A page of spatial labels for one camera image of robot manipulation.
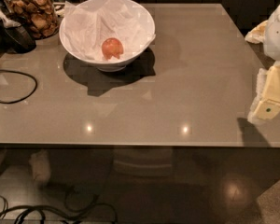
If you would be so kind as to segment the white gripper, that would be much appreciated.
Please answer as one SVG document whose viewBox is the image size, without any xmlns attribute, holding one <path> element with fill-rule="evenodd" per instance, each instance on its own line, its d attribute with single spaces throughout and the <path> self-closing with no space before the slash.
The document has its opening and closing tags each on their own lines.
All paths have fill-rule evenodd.
<svg viewBox="0 0 280 224">
<path fill-rule="evenodd" d="M 280 5 L 268 21 L 263 21 L 245 36 L 252 44 L 263 43 L 264 53 L 276 60 L 268 70 L 260 68 L 257 75 L 256 97 L 247 120 L 260 125 L 280 113 Z"/>
</svg>

